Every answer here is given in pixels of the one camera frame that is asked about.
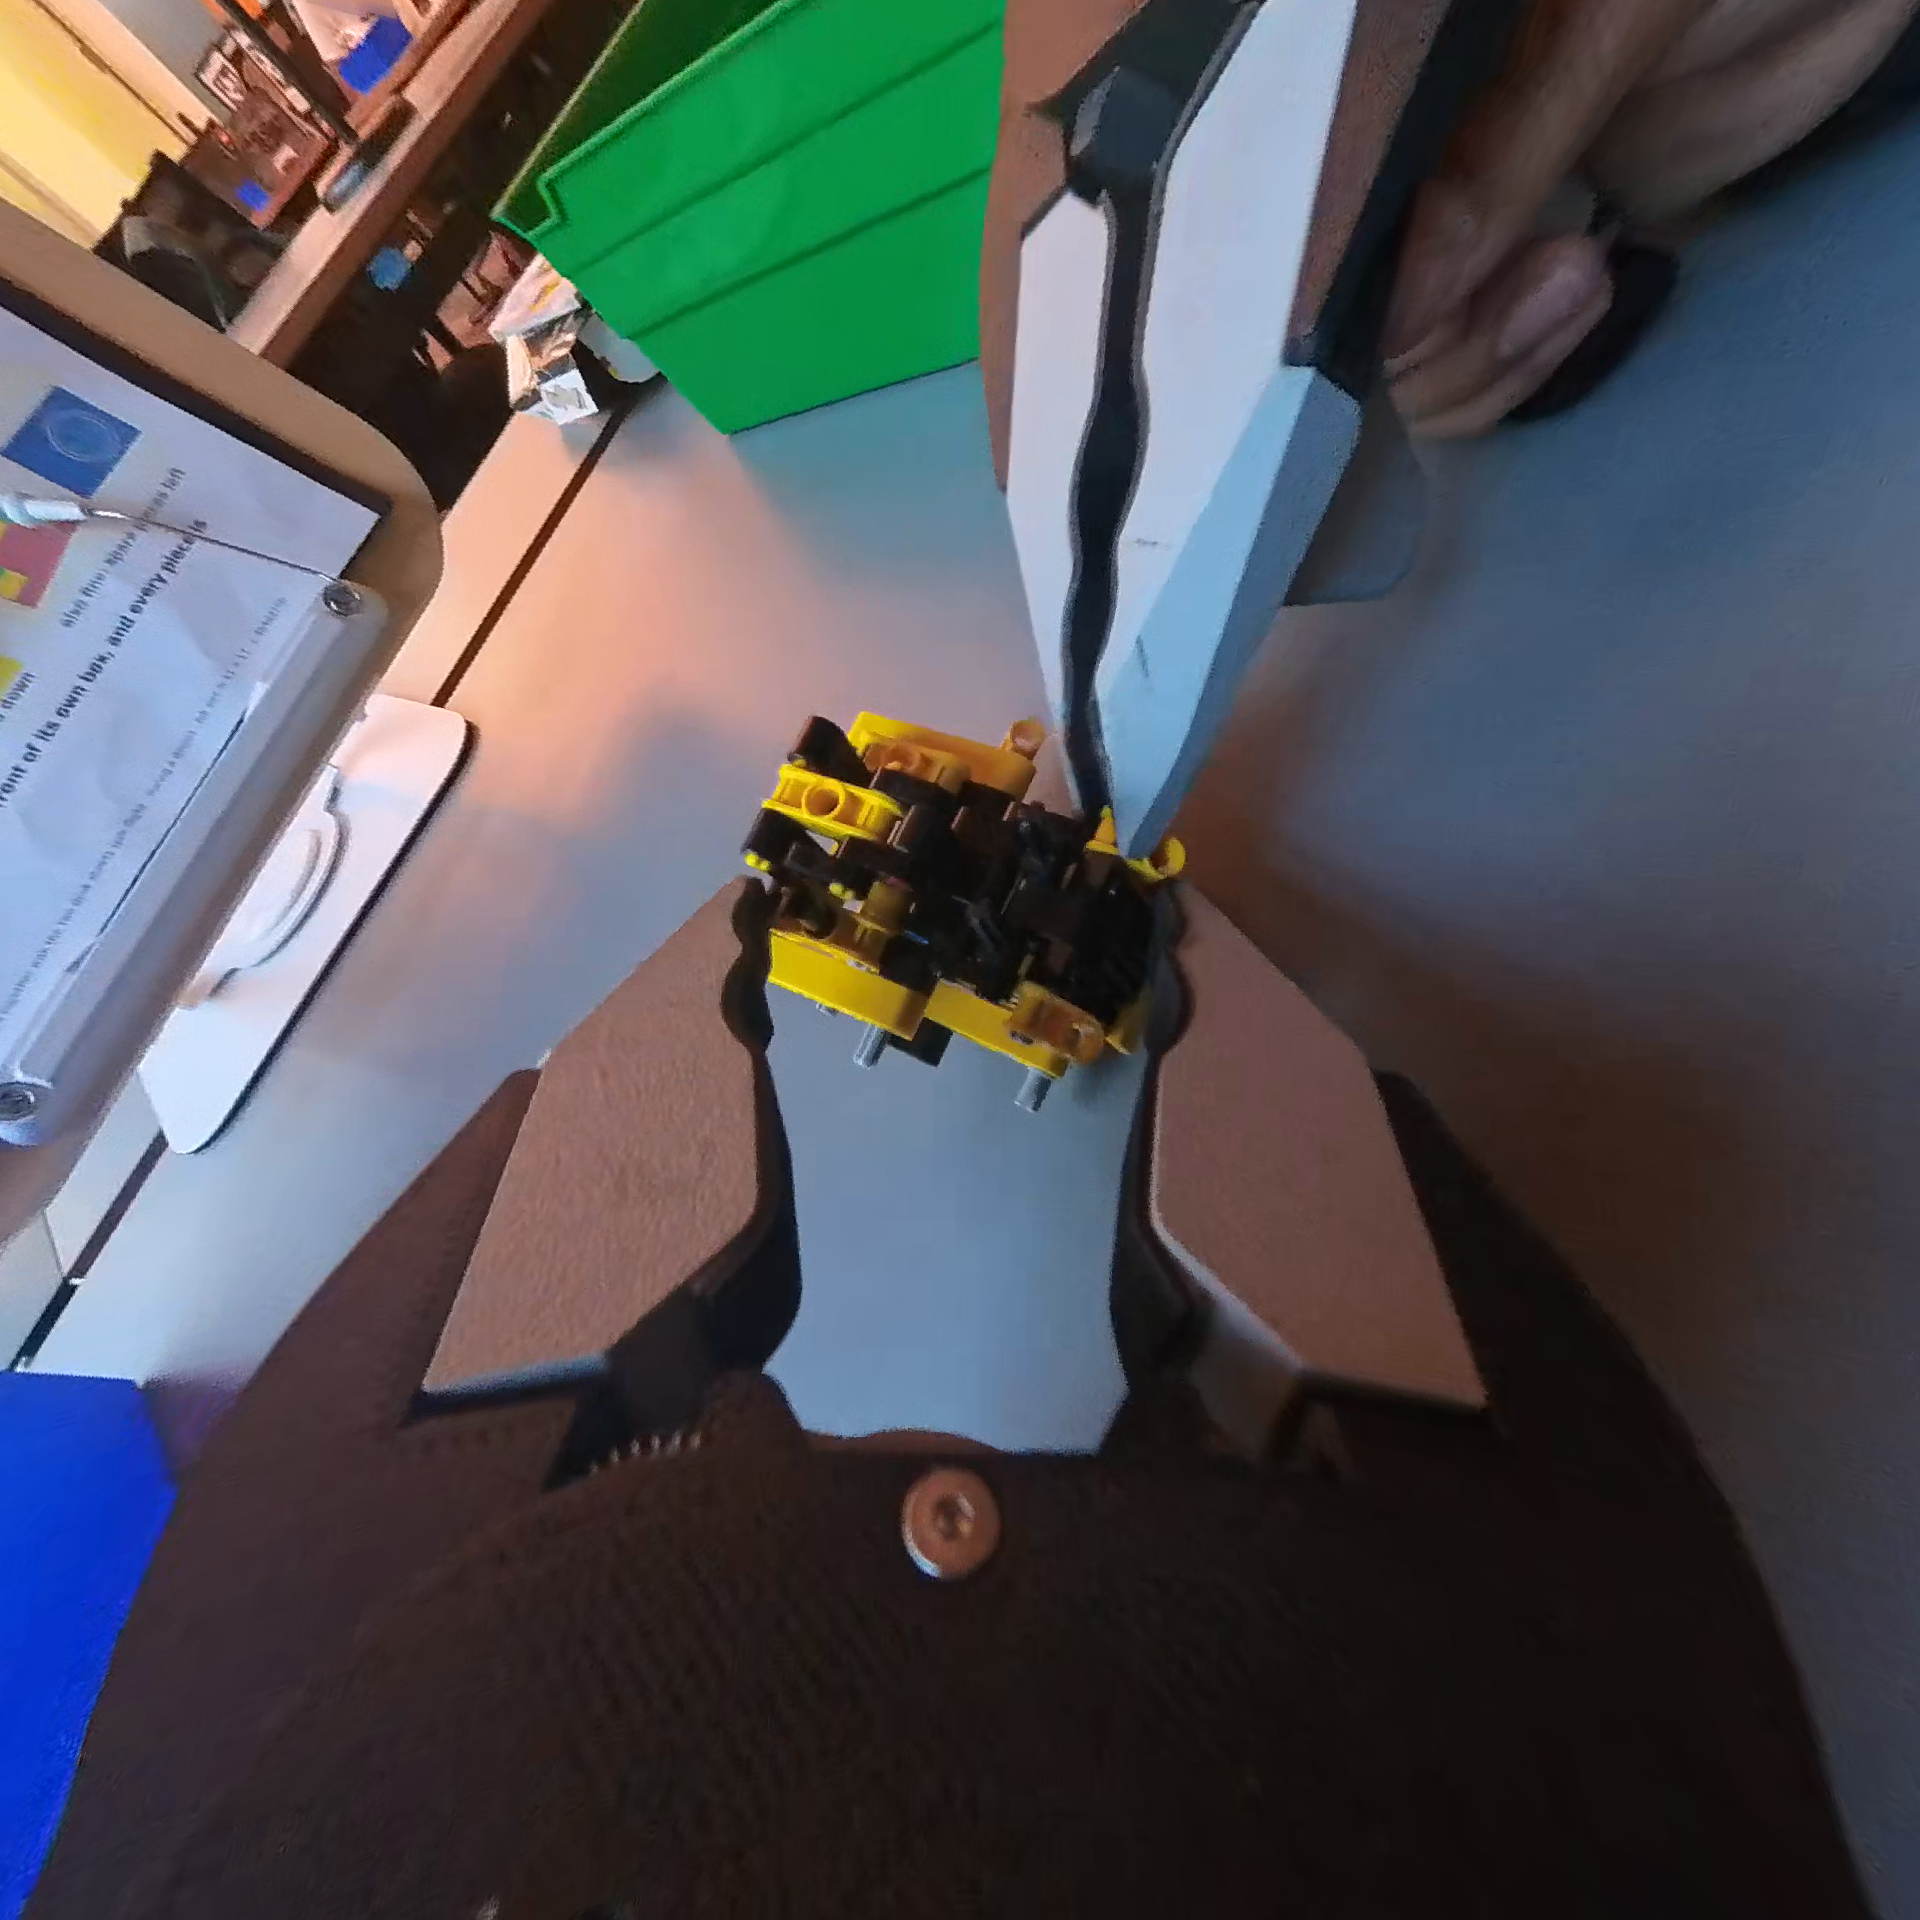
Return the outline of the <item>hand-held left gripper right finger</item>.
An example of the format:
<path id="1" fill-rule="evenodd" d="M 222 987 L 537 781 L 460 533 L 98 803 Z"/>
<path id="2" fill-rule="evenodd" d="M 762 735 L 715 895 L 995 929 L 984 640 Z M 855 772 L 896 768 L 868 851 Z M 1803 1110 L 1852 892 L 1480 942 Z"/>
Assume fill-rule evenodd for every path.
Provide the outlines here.
<path id="1" fill-rule="evenodd" d="M 1186 879 L 1158 895 L 1153 962 L 1107 1290 L 1129 1389 L 1186 1393 L 1240 1456 L 1317 1397 L 1480 1417 L 1359 1045 Z"/>

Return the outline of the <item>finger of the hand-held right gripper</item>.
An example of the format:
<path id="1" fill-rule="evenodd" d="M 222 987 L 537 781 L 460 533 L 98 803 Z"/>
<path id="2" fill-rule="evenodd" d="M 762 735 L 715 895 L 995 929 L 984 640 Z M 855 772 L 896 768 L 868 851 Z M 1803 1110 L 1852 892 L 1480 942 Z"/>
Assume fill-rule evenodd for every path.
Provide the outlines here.
<path id="1" fill-rule="evenodd" d="M 1020 243 L 1004 504 L 1070 781 L 1113 781 L 1097 667 L 1123 519 L 1123 314 L 1113 199 L 1053 195 Z"/>
<path id="2" fill-rule="evenodd" d="M 1116 199 L 1082 449 L 1084 741 L 1116 847 L 1174 821 L 1285 606 L 1362 405 L 1290 358 L 1357 2 L 1249 2 Z"/>

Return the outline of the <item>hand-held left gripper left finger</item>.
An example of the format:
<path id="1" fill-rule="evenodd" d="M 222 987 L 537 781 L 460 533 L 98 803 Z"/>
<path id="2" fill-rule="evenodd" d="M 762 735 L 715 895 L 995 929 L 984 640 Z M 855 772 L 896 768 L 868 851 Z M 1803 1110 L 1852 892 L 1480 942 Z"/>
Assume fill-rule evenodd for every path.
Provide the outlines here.
<path id="1" fill-rule="evenodd" d="M 537 1068 L 424 1393 L 698 1393 L 801 1309 L 769 895 L 725 879 Z"/>

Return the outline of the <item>yellow black lego vehicle model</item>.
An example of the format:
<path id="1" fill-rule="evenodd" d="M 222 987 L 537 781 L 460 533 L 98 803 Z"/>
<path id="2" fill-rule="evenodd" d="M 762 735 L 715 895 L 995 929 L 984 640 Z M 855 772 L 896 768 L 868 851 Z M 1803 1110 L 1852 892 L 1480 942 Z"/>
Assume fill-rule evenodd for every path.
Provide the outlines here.
<path id="1" fill-rule="evenodd" d="M 1038 718 L 977 741 L 876 712 L 813 716 L 742 841 L 773 892 L 769 980 L 938 1065 L 954 1038 L 1020 1065 L 1020 1110 L 1107 1052 L 1153 1007 L 1158 895 L 1186 847 L 1123 855 L 1037 799 Z"/>

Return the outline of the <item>green plastic bin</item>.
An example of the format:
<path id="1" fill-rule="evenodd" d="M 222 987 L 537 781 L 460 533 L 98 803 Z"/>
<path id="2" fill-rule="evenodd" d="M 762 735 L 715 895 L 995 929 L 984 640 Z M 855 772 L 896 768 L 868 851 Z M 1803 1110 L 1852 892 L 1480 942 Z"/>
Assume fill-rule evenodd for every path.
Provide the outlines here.
<path id="1" fill-rule="evenodd" d="M 977 358 L 1004 2 L 632 2 L 495 219 L 720 434 Z"/>

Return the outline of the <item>person's right hand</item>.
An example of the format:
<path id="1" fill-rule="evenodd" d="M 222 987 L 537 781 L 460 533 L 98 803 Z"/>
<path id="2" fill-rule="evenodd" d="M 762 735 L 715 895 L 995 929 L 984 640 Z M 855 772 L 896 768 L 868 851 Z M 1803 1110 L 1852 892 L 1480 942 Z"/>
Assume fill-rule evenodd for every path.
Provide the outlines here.
<path id="1" fill-rule="evenodd" d="M 1720 199 L 1916 107 L 1916 2 L 1522 2 L 1417 188 L 1384 323 L 1410 436 L 1574 408 Z"/>

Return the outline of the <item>brown wooden desk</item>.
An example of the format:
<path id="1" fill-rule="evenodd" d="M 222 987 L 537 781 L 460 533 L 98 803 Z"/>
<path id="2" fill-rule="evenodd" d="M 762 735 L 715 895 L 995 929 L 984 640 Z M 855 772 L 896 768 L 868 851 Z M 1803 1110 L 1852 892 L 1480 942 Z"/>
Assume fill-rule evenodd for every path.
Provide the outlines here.
<path id="1" fill-rule="evenodd" d="M 439 18 L 444 34 L 424 45 L 404 85 L 397 85 L 410 118 L 397 126 L 393 146 L 341 207 L 318 207 L 294 231 L 291 248 L 228 323 L 236 349 L 282 369 L 300 354 L 326 314 L 388 243 L 415 193 L 551 7 L 462 2 Z"/>

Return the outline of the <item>tabletop sign with white base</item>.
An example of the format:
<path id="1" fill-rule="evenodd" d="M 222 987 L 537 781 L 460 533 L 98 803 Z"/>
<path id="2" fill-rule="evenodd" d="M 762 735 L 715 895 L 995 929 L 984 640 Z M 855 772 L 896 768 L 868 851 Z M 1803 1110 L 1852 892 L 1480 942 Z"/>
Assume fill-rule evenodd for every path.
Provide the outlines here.
<path id="1" fill-rule="evenodd" d="M 439 582 L 371 422 L 5 206 L 5 1241 L 57 1193 Z"/>

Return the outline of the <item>blue box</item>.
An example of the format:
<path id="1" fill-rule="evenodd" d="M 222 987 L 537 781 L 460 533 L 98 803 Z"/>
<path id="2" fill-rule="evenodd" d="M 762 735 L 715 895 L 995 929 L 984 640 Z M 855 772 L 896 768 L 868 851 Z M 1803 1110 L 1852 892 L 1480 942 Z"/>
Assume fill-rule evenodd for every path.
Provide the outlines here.
<path id="1" fill-rule="evenodd" d="M 48 1863 L 170 1509 L 134 1384 L 5 1372 L 5 1914 Z"/>

